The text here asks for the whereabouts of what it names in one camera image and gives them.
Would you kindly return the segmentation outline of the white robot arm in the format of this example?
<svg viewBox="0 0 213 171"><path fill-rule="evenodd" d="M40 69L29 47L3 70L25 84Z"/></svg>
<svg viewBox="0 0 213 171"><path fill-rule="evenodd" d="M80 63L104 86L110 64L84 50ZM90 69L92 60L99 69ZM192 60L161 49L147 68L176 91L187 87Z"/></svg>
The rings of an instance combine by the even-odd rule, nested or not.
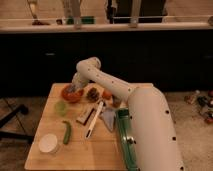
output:
<svg viewBox="0 0 213 171"><path fill-rule="evenodd" d="M72 83L83 88L92 80L127 104L140 171L186 171L164 94L152 83L129 83L100 68L97 57L79 61Z"/></svg>

